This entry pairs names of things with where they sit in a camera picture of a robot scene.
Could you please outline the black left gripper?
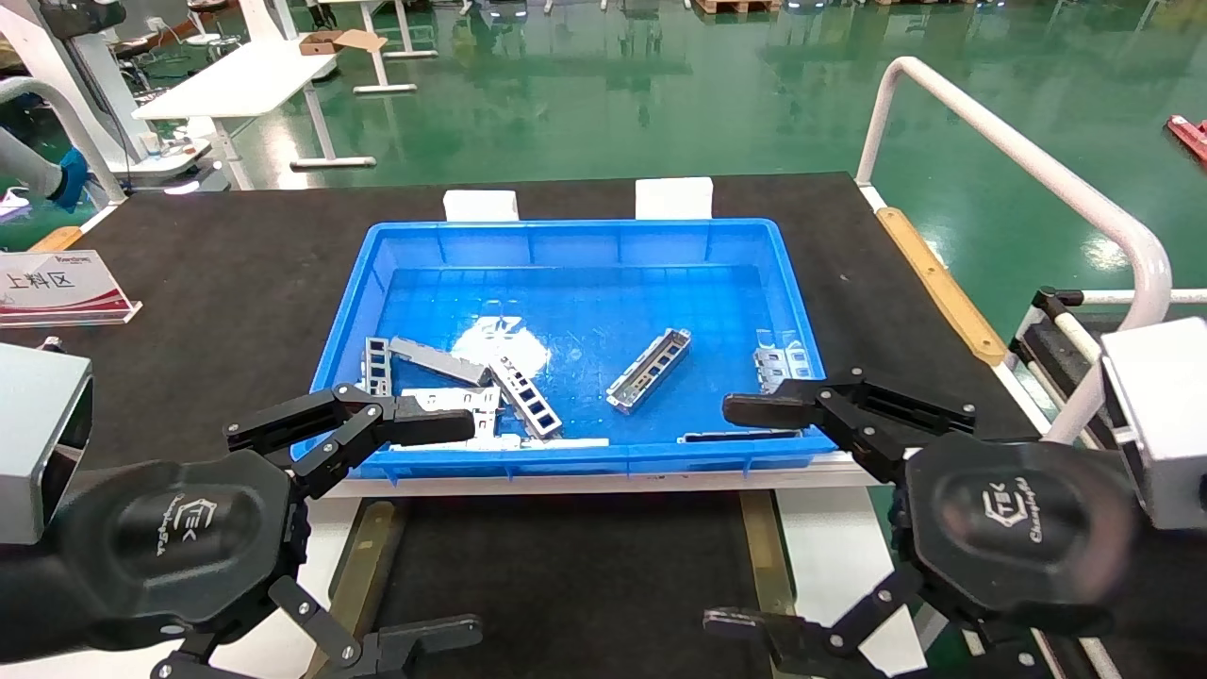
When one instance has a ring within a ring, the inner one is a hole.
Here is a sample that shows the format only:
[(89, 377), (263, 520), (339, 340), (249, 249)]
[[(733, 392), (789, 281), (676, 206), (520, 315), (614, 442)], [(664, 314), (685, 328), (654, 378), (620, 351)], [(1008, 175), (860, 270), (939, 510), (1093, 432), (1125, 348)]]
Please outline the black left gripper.
[(281, 609), (327, 661), (319, 678), (406, 674), (415, 654), (483, 639), (474, 615), (391, 626), (355, 639), (295, 580), (307, 554), (307, 502), (320, 499), (387, 444), (470, 441), (466, 409), (431, 411), (413, 396), (339, 384), (231, 422), (220, 460), (147, 461), (88, 472), (52, 519), (56, 646), (180, 649), (152, 678), (241, 678), (208, 663)]

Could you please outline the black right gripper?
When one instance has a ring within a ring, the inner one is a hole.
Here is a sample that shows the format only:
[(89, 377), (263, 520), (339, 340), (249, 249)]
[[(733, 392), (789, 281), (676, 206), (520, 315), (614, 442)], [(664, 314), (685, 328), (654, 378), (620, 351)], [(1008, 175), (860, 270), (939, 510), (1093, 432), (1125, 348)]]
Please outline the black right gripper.
[[(711, 636), (756, 643), (789, 675), (890, 678), (861, 645), (915, 597), (966, 626), (1013, 624), (1073, 637), (1114, 628), (1144, 523), (1115, 455), (975, 439), (976, 405), (898, 377), (870, 377), (861, 367), (823, 381), (785, 379), (770, 394), (731, 392), (721, 412), (745, 428), (816, 428), (877, 482), (898, 482), (900, 555), (910, 566), (891, 572), (833, 626), (712, 607), (702, 611)], [(884, 421), (940, 438), (906, 460), (908, 447)], [(1045, 675), (1016, 643), (982, 640), (982, 648), (960, 668), (897, 677)]]

